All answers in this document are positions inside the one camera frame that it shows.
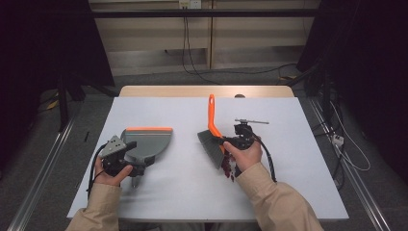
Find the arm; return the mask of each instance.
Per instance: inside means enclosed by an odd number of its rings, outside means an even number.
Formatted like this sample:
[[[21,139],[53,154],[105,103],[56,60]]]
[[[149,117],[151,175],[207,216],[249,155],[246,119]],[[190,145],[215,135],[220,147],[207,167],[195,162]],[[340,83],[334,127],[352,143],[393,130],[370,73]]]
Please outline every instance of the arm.
[[[98,157],[95,173],[102,170],[102,163]],[[99,174],[94,180],[87,208],[78,210],[66,231],[119,230],[116,214],[121,194],[119,184],[131,171],[132,167],[128,166],[115,177],[105,172]]]
[[[224,147],[242,171],[237,181],[251,201],[262,230],[322,230],[312,207],[299,192],[271,180],[261,164],[262,150],[257,141],[246,150],[229,142]]]

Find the sleeve cuff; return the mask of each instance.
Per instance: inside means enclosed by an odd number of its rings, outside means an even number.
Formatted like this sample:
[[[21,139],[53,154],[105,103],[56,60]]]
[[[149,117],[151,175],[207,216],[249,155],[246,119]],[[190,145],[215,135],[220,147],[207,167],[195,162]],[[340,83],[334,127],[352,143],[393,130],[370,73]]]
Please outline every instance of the sleeve cuff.
[[[269,172],[261,163],[257,163],[245,170],[237,178],[237,181],[248,198],[252,198],[263,187],[276,186],[276,183],[270,178]]]
[[[116,212],[122,188],[94,183],[90,192],[87,210]]]

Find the forearm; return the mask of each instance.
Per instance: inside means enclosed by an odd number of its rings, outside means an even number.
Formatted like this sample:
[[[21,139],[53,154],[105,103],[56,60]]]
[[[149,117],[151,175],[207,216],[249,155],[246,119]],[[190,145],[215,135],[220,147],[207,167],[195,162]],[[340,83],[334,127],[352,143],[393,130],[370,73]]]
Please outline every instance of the forearm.
[[[116,211],[120,194],[120,187],[93,184],[87,208],[75,214],[66,231],[118,230]]]
[[[291,186],[274,183],[258,163],[238,177],[262,230],[322,230],[309,203]]]

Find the person's left hand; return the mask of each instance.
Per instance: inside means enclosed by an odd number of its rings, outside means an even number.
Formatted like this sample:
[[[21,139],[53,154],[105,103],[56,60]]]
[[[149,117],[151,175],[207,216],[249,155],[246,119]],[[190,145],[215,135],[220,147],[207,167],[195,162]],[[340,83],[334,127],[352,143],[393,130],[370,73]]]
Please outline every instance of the person's left hand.
[[[108,173],[104,171],[96,177],[96,179],[94,180],[94,183],[119,187],[120,182],[122,182],[122,180],[130,174],[132,169],[133,169],[132,166],[127,166],[115,177],[109,175]],[[102,167],[102,160],[100,159],[100,157],[97,157],[96,162],[95,162],[95,176],[103,170],[104,169]]]

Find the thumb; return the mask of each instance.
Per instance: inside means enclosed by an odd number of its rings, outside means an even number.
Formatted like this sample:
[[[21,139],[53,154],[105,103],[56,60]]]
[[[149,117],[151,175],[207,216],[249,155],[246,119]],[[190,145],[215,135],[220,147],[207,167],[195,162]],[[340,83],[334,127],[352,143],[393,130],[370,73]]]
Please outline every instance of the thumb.
[[[225,149],[232,154],[232,156],[235,158],[235,160],[238,160],[241,158],[242,153],[241,151],[235,147],[233,144],[231,144],[229,141],[225,141],[223,143]]]
[[[122,182],[122,180],[125,179],[126,176],[128,176],[132,172],[132,170],[133,166],[129,165],[127,167],[124,167],[123,170],[117,176],[114,177],[115,182],[119,185],[120,182]]]

